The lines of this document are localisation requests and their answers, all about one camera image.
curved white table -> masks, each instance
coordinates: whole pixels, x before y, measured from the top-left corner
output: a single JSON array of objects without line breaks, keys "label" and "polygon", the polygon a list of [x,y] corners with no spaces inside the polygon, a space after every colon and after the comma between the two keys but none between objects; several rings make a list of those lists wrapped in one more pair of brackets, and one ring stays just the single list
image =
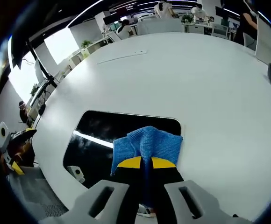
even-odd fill
[{"label": "curved white table", "polygon": [[[135,51],[146,54],[110,60]],[[271,200],[271,86],[253,52],[221,38],[164,33],[107,45],[58,85],[33,137],[36,158],[67,208],[86,191],[63,167],[87,110],[176,118],[184,142],[178,170],[253,220]]]}]

black pole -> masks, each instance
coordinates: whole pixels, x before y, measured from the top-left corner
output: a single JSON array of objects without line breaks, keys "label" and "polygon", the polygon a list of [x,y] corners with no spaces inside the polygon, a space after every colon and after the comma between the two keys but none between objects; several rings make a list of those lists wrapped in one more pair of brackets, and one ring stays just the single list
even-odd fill
[{"label": "black pole", "polygon": [[37,55],[36,55],[36,53],[35,53],[35,51],[34,51],[32,45],[31,45],[30,41],[29,41],[29,40],[26,40],[26,43],[27,43],[28,49],[29,49],[29,51],[32,53],[34,59],[35,59],[35,60],[38,59],[39,64],[40,64],[40,68],[41,68],[42,72],[44,73],[44,75],[45,75],[45,76],[47,77],[47,79],[49,80],[50,84],[51,84],[53,87],[56,88],[56,87],[57,87],[57,84],[54,82],[54,77],[53,77],[52,75],[48,74],[47,70],[44,68],[44,66],[42,65],[41,61],[40,61],[39,58],[37,57]]}]

black rectangular hole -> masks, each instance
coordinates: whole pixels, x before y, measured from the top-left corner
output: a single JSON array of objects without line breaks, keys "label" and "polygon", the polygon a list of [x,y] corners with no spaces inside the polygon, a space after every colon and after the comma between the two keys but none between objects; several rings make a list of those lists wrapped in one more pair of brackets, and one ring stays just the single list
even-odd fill
[{"label": "black rectangular hole", "polygon": [[187,203],[188,208],[190,209],[193,219],[200,218],[202,216],[198,206],[195,204],[195,201],[192,199],[190,193],[188,192],[186,187],[179,188],[185,202]]},{"label": "black rectangular hole", "polygon": [[105,187],[101,194],[97,197],[96,201],[94,202],[93,206],[91,207],[89,211],[89,215],[93,218],[95,218],[101,211],[104,209],[104,207],[107,204],[107,201],[109,200],[109,197],[111,196],[112,192],[114,191],[114,188],[111,187]]}]

blue microfiber towel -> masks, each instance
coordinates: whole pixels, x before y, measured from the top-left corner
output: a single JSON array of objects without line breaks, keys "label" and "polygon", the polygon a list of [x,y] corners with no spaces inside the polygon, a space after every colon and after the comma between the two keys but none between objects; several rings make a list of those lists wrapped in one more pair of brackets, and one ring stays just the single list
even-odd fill
[{"label": "blue microfiber towel", "polygon": [[158,130],[152,126],[128,133],[127,137],[114,141],[111,174],[114,174],[120,162],[136,156],[143,158],[146,177],[152,156],[166,159],[177,165],[182,140],[181,136]]}]

yellow object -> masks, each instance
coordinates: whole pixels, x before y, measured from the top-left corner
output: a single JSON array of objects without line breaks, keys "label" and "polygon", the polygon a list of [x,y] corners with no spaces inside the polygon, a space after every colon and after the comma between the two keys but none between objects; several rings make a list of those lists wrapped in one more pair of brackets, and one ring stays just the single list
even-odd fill
[{"label": "yellow object", "polygon": [[131,159],[124,160],[123,162],[120,162],[118,167],[124,167],[124,168],[137,168],[139,169],[141,165],[141,157],[134,157]]},{"label": "yellow object", "polygon": [[18,175],[24,175],[23,170],[17,165],[16,162],[13,162],[12,168],[15,170],[15,172],[16,172]]},{"label": "yellow object", "polygon": [[176,167],[173,163],[171,163],[168,160],[157,158],[157,157],[151,157],[151,158],[152,158],[152,163],[153,163],[154,169]]},{"label": "yellow object", "polygon": [[30,128],[30,127],[28,127],[28,128],[25,129],[26,132],[32,131],[32,130],[35,130],[35,129],[34,128]]}]

